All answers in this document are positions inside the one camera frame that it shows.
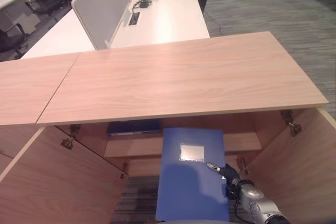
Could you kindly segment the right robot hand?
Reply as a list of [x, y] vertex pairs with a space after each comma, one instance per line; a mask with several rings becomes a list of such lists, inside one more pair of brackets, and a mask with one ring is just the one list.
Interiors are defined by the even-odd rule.
[[236, 185], [241, 180], [239, 173], [228, 164], [224, 167], [219, 167], [212, 163], [206, 163], [206, 166], [223, 176], [228, 184]]

